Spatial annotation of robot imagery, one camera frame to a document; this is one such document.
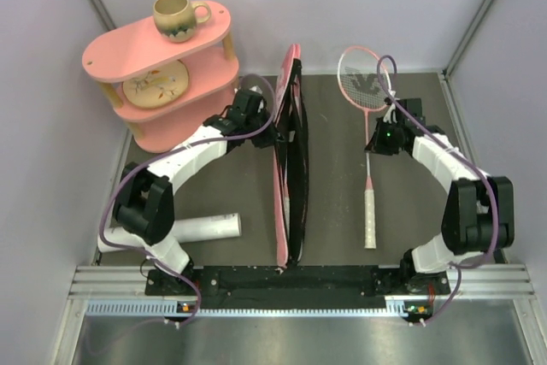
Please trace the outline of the pink sport racket bag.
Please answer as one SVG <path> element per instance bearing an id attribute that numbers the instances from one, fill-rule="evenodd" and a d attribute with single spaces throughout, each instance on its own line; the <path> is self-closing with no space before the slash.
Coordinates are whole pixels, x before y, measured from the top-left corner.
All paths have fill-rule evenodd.
<path id="1" fill-rule="evenodd" d="M 295 85 L 299 86 L 297 97 L 300 108 L 299 128 L 294 141 L 290 144 L 290 194 L 291 200 L 296 202 L 295 205 L 291 206 L 291 260 L 285 268 L 278 266 L 276 241 L 276 264 L 281 271 L 286 270 L 291 266 L 296 266 L 301 261 L 309 210 L 309 124 L 302 94 L 302 69 L 301 45 L 291 44 L 280 67 L 275 87 L 274 100 L 276 116 L 276 94 L 278 86 L 284 86 L 289 81 L 292 81 Z"/>

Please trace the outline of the pink badminton racket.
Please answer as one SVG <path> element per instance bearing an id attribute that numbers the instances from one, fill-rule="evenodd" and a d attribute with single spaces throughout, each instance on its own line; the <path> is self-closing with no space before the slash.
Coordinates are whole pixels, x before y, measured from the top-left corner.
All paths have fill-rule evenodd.
<path id="1" fill-rule="evenodd" d="M 276 94 L 277 113 L 274 125 L 277 139 L 274 147 L 274 211 L 277 241 L 277 264 L 285 268 L 291 260 L 291 200 L 289 166 L 290 144 L 299 128 L 300 108 L 297 102 L 299 86 L 289 81 L 278 86 Z"/>
<path id="2" fill-rule="evenodd" d="M 379 56 L 374 51 L 359 45 L 350 46 L 338 59 L 338 87 L 344 98 L 364 115 L 365 144 L 368 144 L 371 138 L 370 115 L 381 113 L 386 107 L 385 93 L 382 91 L 379 80 L 382 79 L 387 85 L 391 85 L 389 72 L 385 68 L 381 69 L 379 77 L 373 72 L 378 60 Z M 376 248 L 375 199 L 370 153 L 366 151 L 365 155 L 364 248 L 374 250 Z"/>

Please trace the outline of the white shuttlecock tube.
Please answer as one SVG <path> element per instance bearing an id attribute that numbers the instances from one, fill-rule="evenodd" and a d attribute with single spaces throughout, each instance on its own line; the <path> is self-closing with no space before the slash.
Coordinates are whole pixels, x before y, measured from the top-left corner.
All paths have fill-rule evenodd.
<path id="1" fill-rule="evenodd" d="M 179 243 L 200 242 L 241 236 L 241 219 L 238 213 L 176 220 L 171 233 Z M 142 241 L 122 227 L 111 227 L 105 238 L 115 244 L 142 247 Z"/>

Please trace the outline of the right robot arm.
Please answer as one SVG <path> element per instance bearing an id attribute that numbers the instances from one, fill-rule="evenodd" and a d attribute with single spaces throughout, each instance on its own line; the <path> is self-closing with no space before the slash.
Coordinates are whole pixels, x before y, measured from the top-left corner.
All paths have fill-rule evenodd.
<path id="1" fill-rule="evenodd" d="M 378 290 L 424 294 L 428 285 L 439 285 L 448 268 L 514 243 L 511 180 L 477 168 L 440 127 L 428 126 L 419 98 L 389 103 L 365 150 L 382 156 L 408 153 L 447 194 L 439 234 L 407 250 L 398 268 L 374 269 Z"/>

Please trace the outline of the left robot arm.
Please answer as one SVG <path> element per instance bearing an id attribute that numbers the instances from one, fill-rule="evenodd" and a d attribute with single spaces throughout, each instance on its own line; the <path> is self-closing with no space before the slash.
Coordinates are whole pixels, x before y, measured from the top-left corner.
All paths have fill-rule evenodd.
<path id="1" fill-rule="evenodd" d="M 164 274 L 164 283 L 175 293 L 193 285 L 193 260 L 172 234 L 174 196 L 204 167 L 249 140 L 258 148 L 274 144 L 277 132 L 268 103 L 259 88 L 235 91 L 232 103 L 212 115 L 183 143 L 141 164 L 124 169 L 106 210 L 129 239 L 107 237 L 103 215 L 98 237 L 115 250 L 138 250 Z"/>

